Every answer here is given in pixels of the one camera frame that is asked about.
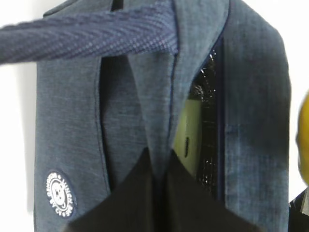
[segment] embroidered patch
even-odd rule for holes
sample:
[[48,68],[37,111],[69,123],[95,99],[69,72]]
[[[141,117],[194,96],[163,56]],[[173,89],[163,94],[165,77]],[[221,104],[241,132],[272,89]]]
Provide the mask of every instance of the embroidered patch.
[[59,216],[67,218],[72,215],[74,210],[73,196],[62,174],[53,171],[48,175],[46,192],[50,205],[55,208],[55,212]]

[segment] denim fabric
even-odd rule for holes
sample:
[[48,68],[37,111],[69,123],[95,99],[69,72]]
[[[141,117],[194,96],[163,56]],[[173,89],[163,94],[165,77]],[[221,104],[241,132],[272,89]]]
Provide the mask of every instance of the denim fabric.
[[[79,0],[55,15],[110,10],[109,0]],[[39,62],[35,151],[35,231],[58,232],[110,193],[99,112],[101,58]],[[51,170],[67,176],[76,206],[60,217],[49,203]]]
[[[125,1],[135,7],[143,0]],[[190,85],[217,41],[228,14],[228,0],[175,0],[179,53],[130,55],[129,61],[145,121],[148,147],[158,180],[166,170],[178,117]]]
[[[125,0],[124,8],[154,2]],[[223,31],[229,9],[228,0],[173,4],[177,56],[38,64],[37,232],[58,231],[106,199],[110,183],[118,187],[145,146],[156,179],[162,178],[189,87]],[[51,17],[111,5],[109,0],[77,0]],[[231,1],[223,36],[225,204],[267,231],[286,231],[290,89],[284,47],[278,33],[240,0]],[[62,171],[75,193],[70,219],[56,215],[48,202],[45,182],[51,169]]]
[[224,31],[225,204],[269,232],[288,225],[290,82],[282,39],[242,1]]

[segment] yellow object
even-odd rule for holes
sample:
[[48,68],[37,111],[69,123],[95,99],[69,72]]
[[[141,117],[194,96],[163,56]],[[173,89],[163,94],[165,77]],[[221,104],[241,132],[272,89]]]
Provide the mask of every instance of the yellow object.
[[186,170],[195,177],[201,150],[201,106],[198,100],[187,100],[181,113],[174,140],[174,151]]
[[304,181],[309,184],[309,94],[299,113],[296,141],[299,150],[299,170]]

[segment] navy woven strap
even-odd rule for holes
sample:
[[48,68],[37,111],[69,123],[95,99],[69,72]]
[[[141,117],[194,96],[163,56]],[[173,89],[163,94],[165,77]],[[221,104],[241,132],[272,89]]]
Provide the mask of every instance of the navy woven strap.
[[0,29],[0,64],[163,52],[177,54],[171,2],[58,16]]

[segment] white wall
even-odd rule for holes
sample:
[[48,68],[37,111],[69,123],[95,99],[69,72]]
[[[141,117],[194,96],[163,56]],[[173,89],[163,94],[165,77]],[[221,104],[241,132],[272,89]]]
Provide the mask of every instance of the white wall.
[[[63,0],[2,0],[0,26],[39,18]],[[308,0],[245,0],[281,33],[292,82],[290,200],[305,189],[297,166],[297,115],[309,89]],[[32,232],[36,67],[0,66],[1,231]]]

